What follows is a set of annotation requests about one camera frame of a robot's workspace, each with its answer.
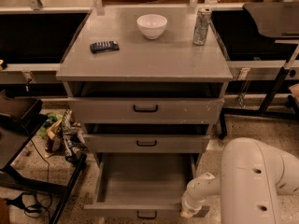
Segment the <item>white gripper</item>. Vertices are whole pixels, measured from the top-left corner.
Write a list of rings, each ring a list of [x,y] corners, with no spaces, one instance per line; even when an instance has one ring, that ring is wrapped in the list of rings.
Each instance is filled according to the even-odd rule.
[[[204,207],[206,198],[219,195],[220,177],[211,173],[204,173],[192,179],[181,197],[182,217],[190,218],[197,215]]]

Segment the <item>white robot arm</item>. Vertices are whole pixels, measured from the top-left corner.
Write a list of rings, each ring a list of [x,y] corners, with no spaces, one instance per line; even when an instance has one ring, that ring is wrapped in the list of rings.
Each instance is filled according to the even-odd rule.
[[[194,217],[205,198],[221,196],[221,224],[281,224],[278,195],[299,190],[299,159],[251,138],[230,141],[221,154],[221,173],[190,181],[181,198],[182,217]]]

